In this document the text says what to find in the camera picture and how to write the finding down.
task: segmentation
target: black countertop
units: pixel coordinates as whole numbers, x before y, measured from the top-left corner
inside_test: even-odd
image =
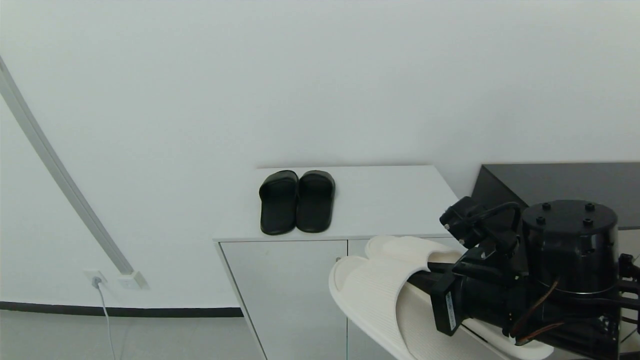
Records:
[[[640,229],[640,163],[483,165],[528,205],[560,199],[597,202],[621,230]]]

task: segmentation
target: cabinet top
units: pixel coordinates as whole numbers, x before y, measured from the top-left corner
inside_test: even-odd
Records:
[[[333,216],[329,229],[308,234],[298,229],[270,236],[260,231],[260,185],[282,168],[253,172],[242,193],[225,205],[224,221],[214,241],[355,240],[376,235],[445,237],[440,215],[458,198],[434,166],[290,168],[298,176],[323,170],[335,180]]]

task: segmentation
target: black slide sandal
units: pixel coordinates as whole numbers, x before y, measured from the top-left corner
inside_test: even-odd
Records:
[[[282,170],[269,175],[260,186],[260,230],[267,235],[288,233],[296,227],[298,175]]]
[[[296,226],[305,233],[321,233],[331,224],[335,181],[328,172],[312,170],[298,181]]]

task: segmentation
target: slipper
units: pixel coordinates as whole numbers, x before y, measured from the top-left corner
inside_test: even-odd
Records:
[[[298,175],[282,170],[269,175],[260,186],[260,230],[267,235],[288,233],[296,227]]]
[[[331,224],[335,181],[328,172],[312,170],[298,181],[296,226],[305,233],[321,233]]]
[[[393,236],[373,238],[365,251],[368,260],[347,256],[334,265],[330,292],[347,317],[398,360],[507,359],[502,352],[540,360],[553,351],[537,341],[516,347],[499,329],[474,319],[466,319],[466,327],[454,336],[437,331],[429,295],[407,279],[429,271],[429,260],[455,262],[460,252],[429,240]]]

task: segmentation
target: black baseboard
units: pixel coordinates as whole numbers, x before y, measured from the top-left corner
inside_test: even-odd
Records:
[[[25,311],[28,313],[104,316],[101,307],[43,305],[24,302],[0,301],[0,310]],[[210,307],[196,309],[136,309],[132,307],[107,307],[109,316],[125,318],[241,318],[239,307]]]

